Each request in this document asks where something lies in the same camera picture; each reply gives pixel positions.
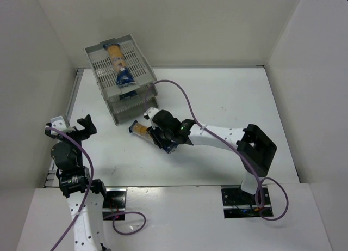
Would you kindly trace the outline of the spaghetti bag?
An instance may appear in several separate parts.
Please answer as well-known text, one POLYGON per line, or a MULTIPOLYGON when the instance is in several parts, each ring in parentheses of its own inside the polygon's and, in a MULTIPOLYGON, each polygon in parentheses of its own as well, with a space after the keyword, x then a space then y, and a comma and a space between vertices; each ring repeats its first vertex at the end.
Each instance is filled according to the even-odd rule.
POLYGON ((116 72, 116 85, 126 87, 135 84, 135 80, 130 73, 123 53, 118 43, 106 44, 103 48, 108 52, 109 58, 116 72))
MULTIPOLYGON (((153 139, 150 137, 150 135, 147 133, 147 129, 149 128, 147 126, 144 126, 143 124, 139 123, 137 120, 135 120, 130 127, 128 128, 130 134, 135 134, 143 139, 146 139, 150 143, 154 144, 153 139)), ((170 144, 169 149, 162 149, 164 150, 167 154, 172 153, 173 151, 176 150, 178 147, 177 143, 172 143, 170 144)))
POLYGON ((137 96, 137 95, 138 95, 138 93, 137 93, 135 90, 133 90, 133 91, 130 91, 130 92, 128 92, 128 93, 121 94, 121 95, 119 96, 119 99, 120 99, 120 100, 124 100, 124 99, 128 99, 128 98, 135 97, 135 96, 137 96))

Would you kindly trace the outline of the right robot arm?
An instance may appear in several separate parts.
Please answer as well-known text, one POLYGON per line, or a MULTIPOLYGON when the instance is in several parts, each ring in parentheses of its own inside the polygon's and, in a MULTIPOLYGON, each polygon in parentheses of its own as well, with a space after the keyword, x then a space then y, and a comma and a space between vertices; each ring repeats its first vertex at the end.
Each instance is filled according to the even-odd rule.
POLYGON ((275 143, 257 126, 223 128, 201 125, 196 120, 179 121, 169 111, 151 107, 144 113, 147 129, 156 146, 168 153, 178 145, 204 145, 235 152, 245 167, 241 191, 255 195, 259 183, 269 172, 277 151, 275 143))

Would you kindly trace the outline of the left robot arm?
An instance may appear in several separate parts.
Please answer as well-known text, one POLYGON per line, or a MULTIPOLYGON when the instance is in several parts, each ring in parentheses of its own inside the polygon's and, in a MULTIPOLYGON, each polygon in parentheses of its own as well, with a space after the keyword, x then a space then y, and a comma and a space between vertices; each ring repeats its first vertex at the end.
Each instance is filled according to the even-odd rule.
POLYGON ((100 179, 94 179, 92 160, 82 147, 82 141, 97 130, 90 115, 77 122, 83 129, 71 126, 64 115, 52 118, 45 126, 45 135, 57 140, 50 156, 71 215, 71 223, 52 249, 56 250, 65 236, 73 232, 75 250, 108 250, 102 217, 106 188, 100 179))

